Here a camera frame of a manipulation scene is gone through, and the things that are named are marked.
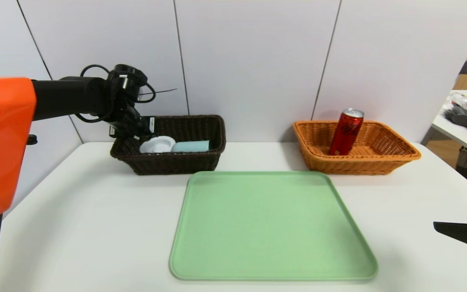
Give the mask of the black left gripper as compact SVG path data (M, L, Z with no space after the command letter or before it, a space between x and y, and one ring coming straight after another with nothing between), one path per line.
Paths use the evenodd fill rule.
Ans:
M114 138L150 139L154 137L155 118L153 116L124 117L110 122L110 136Z

